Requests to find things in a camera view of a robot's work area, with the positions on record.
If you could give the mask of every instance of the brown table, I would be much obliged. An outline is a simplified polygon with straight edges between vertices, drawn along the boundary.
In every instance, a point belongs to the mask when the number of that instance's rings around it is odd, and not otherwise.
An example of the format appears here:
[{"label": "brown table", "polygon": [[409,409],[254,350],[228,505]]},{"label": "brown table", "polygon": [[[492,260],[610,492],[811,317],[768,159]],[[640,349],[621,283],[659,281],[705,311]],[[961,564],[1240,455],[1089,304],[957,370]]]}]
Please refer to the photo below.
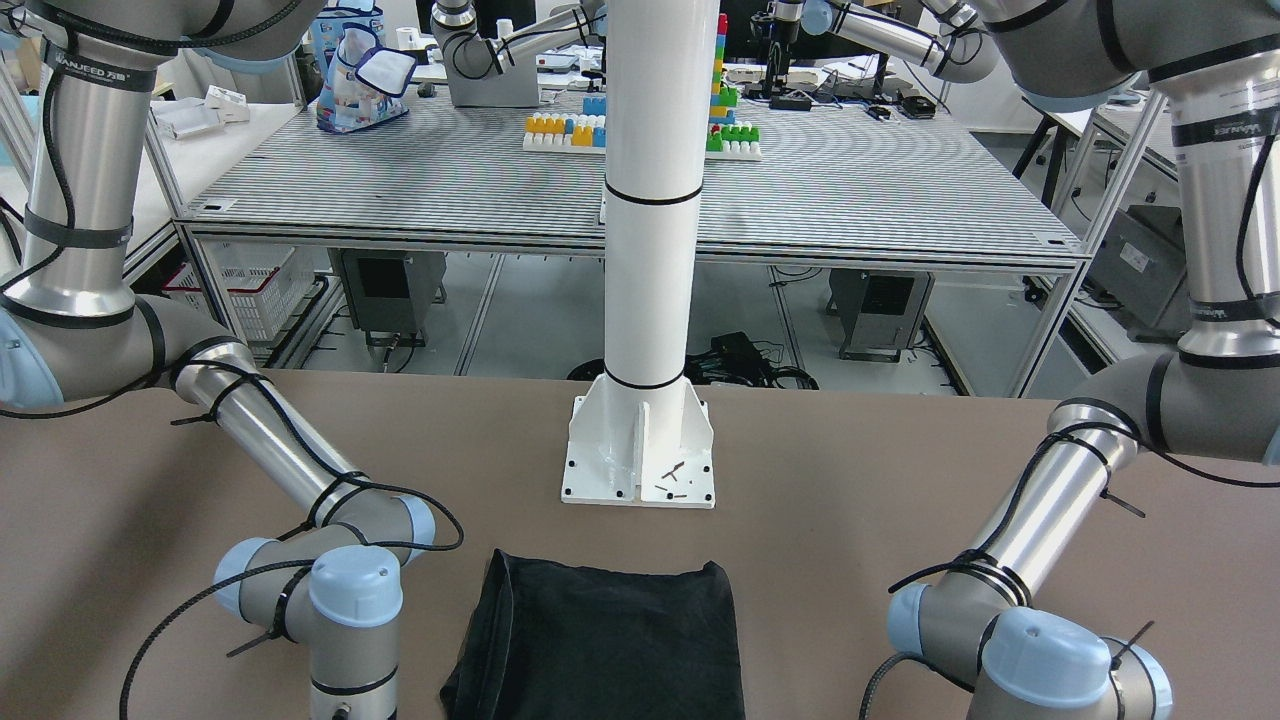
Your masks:
[{"label": "brown table", "polygon": [[[884,588],[966,547],[1042,434],[1050,404],[707,388],[713,511],[557,498],[581,386],[279,373],[294,404],[375,479],[435,493],[467,527],[458,552],[404,574],[401,717],[439,717],[492,550],[630,571],[716,560],[733,583],[748,714],[847,719],[891,653]],[[0,716],[115,717],[138,643],[210,582],[221,553],[302,511],[163,391],[56,423],[0,421]],[[1204,462],[1238,477],[1260,468]],[[1143,644],[1174,678],[1179,717],[1275,717],[1280,493],[1220,488],[1143,457],[1101,503],[1037,598],[1097,632],[1157,620]],[[142,666],[134,717],[303,717],[306,648],[212,601]],[[873,717],[960,719],[965,693],[916,667]]]}]

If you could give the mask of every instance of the plastic basket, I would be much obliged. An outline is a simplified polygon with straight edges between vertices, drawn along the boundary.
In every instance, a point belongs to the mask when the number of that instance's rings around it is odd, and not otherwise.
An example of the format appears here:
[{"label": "plastic basket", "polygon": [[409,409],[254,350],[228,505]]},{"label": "plastic basket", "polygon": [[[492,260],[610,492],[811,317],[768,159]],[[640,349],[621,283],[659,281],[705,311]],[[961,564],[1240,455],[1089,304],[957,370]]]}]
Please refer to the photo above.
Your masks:
[{"label": "plastic basket", "polygon": [[[223,268],[223,287],[244,340],[270,341],[289,320],[315,279],[315,272],[293,247],[223,243],[212,249]],[[209,311],[196,269],[184,263],[161,288],[165,296]]]}]

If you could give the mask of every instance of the white pole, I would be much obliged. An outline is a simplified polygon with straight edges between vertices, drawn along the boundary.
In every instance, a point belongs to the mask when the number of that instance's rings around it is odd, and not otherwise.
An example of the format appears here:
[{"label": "white pole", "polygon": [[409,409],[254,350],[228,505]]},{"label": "white pole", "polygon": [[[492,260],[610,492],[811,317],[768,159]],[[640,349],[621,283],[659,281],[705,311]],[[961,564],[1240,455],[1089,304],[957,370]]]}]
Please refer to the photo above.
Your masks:
[{"label": "white pole", "polygon": [[566,502],[714,506],[682,373],[717,24],[717,0],[609,3],[608,372],[570,424]]}]

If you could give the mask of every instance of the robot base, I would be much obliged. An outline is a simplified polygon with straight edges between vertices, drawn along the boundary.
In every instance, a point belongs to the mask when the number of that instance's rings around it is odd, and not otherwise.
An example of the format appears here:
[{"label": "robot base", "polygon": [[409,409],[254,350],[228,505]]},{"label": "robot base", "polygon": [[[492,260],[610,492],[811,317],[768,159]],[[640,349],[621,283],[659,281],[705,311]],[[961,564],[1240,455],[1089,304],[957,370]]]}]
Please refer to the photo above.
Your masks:
[{"label": "robot base", "polygon": [[[608,382],[602,375],[586,396],[573,401],[561,500],[582,505],[716,507],[712,425],[707,405],[698,400],[694,386],[687,379],[680,380],[684,386],[680,446],[660,448],[653,443],[649,402],[637,405],[631,421],[607,421],[602,396],[608,392],[604,387]],[[609,434],[618,432],[631,434],[625,451],[617,450],[623,443],[609,442]]]}]

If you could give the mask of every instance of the folded black cloth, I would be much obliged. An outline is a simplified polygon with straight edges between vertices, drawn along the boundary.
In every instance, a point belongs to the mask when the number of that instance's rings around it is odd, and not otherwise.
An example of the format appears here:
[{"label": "folded black cloth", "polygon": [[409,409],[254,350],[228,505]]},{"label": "folded black cloth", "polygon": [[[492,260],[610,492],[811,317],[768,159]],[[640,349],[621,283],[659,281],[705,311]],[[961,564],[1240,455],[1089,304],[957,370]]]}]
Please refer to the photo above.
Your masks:
[{"label": "folded black cloth", "polygon": [[728,577],[568,568],[494,551],[449,720],[741,720]]}]

